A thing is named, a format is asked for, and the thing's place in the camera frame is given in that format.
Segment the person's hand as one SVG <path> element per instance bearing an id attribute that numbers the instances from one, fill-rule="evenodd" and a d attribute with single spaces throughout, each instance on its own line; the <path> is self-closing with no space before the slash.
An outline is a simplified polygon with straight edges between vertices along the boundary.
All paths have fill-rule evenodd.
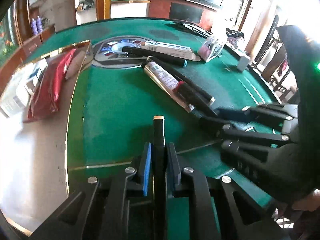
<path id="1" fill-rule="evenodd" d="M 315 211 L 320 206 L 320 190 L 315 189 L 303 199 L 295 201 L 291 207 L 294 210 Z"/>

